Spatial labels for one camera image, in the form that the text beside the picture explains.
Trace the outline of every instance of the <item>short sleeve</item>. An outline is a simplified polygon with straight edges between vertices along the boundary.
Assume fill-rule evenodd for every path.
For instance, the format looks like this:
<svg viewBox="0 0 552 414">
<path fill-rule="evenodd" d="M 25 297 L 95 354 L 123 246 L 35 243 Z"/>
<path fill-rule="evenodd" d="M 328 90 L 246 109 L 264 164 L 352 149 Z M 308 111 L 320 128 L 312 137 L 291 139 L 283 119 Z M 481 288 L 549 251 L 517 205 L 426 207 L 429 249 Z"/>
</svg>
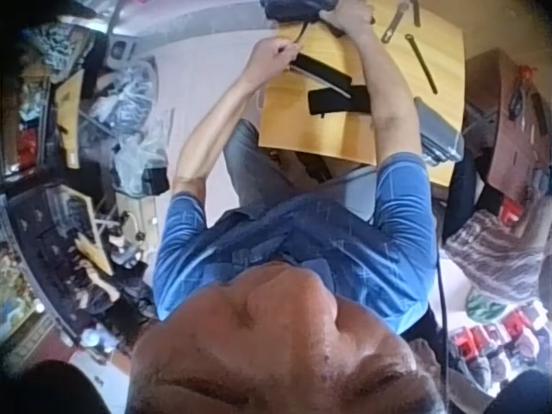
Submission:
<svg viewBox="0 0 552 414">
<path fill-rule="evenodd" d="M 205 212 L 199 201 L 187 193 L 175 195 L 166 215 L 154 271 L 154 298 L 158 307 L 166 301 L 168 287 L 179 276 L 179 259 L 192 239 L 205 230 Z"/>
<path fill-rule="evenodd" d="M 430 289 L 435 282 L 436 229 L 430 178 L 421 157 L 395 154 L 380 167 L 374 226 L 391 238 Z"/>
</svg>

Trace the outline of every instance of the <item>hand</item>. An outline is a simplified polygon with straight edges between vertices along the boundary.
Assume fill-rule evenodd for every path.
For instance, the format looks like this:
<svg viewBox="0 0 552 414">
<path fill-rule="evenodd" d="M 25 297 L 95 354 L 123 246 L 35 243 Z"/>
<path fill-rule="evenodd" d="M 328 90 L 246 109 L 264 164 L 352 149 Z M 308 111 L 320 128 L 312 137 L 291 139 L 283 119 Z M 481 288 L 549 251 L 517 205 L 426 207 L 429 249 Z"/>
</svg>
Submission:
<svg viewBox="0 0 552 414">
<path fill-rule="evenodd" d="M 259 41 L 253 48 L 241 80 L 250 92 L 257 91 L 280 75 L 297 58 L 301 46 L 289 39 L 273 37 Z"/>
<path fill-rule="evenodd" d="M 339 0 L 334 10 L 321 11 L 320 18 L 355 37 L 371 28 L 372 14 L 373 7 L 366 0 Z"/>
</svg>

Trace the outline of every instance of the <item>green object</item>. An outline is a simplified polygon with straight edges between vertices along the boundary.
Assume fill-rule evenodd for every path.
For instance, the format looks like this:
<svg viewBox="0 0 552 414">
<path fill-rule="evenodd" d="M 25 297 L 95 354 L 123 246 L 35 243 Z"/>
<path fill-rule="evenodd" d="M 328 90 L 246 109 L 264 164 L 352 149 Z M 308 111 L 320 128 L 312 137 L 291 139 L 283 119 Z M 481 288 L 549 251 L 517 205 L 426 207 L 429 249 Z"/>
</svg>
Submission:
<svg viewBox="0 0 552 414">
<path fill-rule="evenodd" d="M 504 315 L 506 304 L 494 302 L 475 288 L 467 295 L 467 316 L 477 323 L 491 323 Z"/>
</svg>

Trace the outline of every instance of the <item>striped cloth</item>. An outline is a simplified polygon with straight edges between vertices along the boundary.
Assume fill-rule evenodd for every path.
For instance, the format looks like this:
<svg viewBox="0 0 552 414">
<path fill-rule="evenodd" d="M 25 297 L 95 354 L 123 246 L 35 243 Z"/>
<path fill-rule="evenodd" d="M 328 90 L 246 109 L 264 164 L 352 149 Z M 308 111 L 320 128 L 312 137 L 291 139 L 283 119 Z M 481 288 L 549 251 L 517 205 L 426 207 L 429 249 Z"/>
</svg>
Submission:
<svg viewBox="0 0 552 414">
<path fill-rule="evenodd" d="M 485 295 L 503 303 L 537 298 L 542 249 L 529 249 L 494 215 L 475 212 L 444 250 Z"/>
</svg>

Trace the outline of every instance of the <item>black wire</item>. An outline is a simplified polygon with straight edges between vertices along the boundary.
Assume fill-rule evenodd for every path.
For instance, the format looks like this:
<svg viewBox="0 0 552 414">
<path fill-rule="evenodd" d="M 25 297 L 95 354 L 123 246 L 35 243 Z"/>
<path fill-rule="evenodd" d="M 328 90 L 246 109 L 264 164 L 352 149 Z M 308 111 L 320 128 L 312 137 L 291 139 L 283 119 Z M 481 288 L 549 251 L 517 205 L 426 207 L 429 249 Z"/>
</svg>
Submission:
<svg viewBox="0 0 552 414">
<path fill-rule="evenodd" d="M 449 324 L 447 321 L 447 301 L 445 290 L 442 284 L 441 261 L 439 259 L 439 244 L 437 243 L 437 283 L 439 285 L 439 299 L 441 301 L 442 319 L 442 354 L 444 360 L 441 363 L 441 384 L 445 409 L 449 412 Z"/>
</svg>

